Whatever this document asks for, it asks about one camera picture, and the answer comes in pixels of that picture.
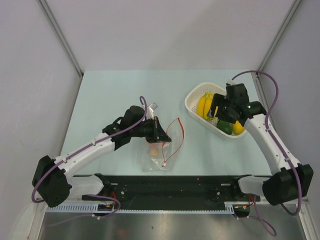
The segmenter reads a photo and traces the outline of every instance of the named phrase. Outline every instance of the clear plastic bag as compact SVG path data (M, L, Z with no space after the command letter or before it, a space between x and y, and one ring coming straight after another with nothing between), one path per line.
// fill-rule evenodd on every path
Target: clear plastic bag
M170 123L166 133L172 142L149 144L144 141L140 145L137 160L142 171L171 171L173 169L177 160L177 153L185 138L185 130L179 117Z

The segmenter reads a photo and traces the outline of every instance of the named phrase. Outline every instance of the banana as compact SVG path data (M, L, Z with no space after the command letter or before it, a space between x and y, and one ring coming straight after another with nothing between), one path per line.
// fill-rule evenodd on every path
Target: banana
M211 117L208 117L207 115L210 111L213 98L214 98L214 94L211 92L206 95L206 100L205 100L204 109L203 109L203 118L205 120L211 119Z
M198 108L196 110L196 113L200 116L200 117L204 117L204 108L205 108L205 104L206 104L206 100L207 100L207 95L208 93L206 92L199 100L198 102Z

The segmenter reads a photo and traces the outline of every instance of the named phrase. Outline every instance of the gray wall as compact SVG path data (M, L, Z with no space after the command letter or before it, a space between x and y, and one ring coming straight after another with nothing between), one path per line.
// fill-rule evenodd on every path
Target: gray wall
M255 69L294 0L47 2L84 71Z
M306 0L265 71L279 84L272 114L276 130L291 152L313 167L309 200L320 222L320 1ZM262 78L269 103L275 88Z
M31 202L38 160L59 154L80 80L35 0L0 1L0 56L0 239L6 240Z

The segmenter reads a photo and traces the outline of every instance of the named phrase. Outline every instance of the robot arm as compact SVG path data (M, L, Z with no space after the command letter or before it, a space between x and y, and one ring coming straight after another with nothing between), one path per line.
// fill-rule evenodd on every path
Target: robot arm
M209 117L218 107L216 117L222 121L239 121L252 135L270 167L271 177L244 176L238 186L244 194L265 196L271 205L282 204L307 195L313 170L309 164L302 165L279 138L268 122L266 110L260 102L249 101L243 83L226 86L226 96L214 94ZM295 169L300 185L297 184Z
M154 116L157 105L144 104L144 109L131 106L123 117L106 126L97 137L82 147L55 159L49 156L41 158L32 180L33 202L40 202L35 200L36 191L49 207L58 206L68 197L99 193L104 187L101 176L73 176L97 158L128 144L132 137L145 138L148 143L171 142L158 117Z

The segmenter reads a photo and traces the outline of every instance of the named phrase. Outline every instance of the table surface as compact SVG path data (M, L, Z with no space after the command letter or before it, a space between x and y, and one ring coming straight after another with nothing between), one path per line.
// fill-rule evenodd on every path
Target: table surface
M222 139L188 114L185 98L204 82L225 87L226 81L243 70L133 70L86 71L80 86L62 154L90 142L132 105L140 106L139 96L157 103L155 115L164 129L180 117L184 127L183 145L172 171L143 172L138 164L139 138L117 151L92 162L79 175L270 175L265 157L252 136ZM244 83L250 101L258 100L250 74L237 78Z

